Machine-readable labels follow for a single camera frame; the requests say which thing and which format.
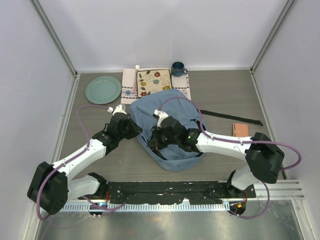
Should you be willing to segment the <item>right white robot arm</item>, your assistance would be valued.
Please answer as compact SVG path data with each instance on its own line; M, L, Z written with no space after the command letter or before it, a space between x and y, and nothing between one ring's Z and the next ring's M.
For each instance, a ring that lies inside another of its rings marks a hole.
M169 145L177 145L186 152L215 153L245 161L246 166L234 170L225 184L226 193L233 198L257 182L275 184L285 156L263 133L244 138L217 135L200 127L186 128L171 116L153 127L147 142L152 151Z

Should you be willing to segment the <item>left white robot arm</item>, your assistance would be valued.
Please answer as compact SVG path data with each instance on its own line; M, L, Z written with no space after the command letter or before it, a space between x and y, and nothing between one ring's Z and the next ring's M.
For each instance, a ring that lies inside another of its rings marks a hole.
M128 115L117 113L103 130L74 153L52 164L46 161L40 163L27 191L27 197L36 204L38 217L44 220L41 211L52 216L68 201L77 198L100 200L106 197L108 183L102 176L91 172L76 179L76 175L116 149L120 141L135 138L142 131Z

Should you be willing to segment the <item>blue student backpack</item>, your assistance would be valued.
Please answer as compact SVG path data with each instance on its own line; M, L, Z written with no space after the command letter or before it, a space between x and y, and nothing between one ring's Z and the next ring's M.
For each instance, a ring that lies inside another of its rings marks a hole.
M203 154L214 153L239 160L246 159L249 137L218 135L206 130L201 114L178 90L157 92L129 106L130 116L142 128L137 140L165 170L178 172L197 164Z

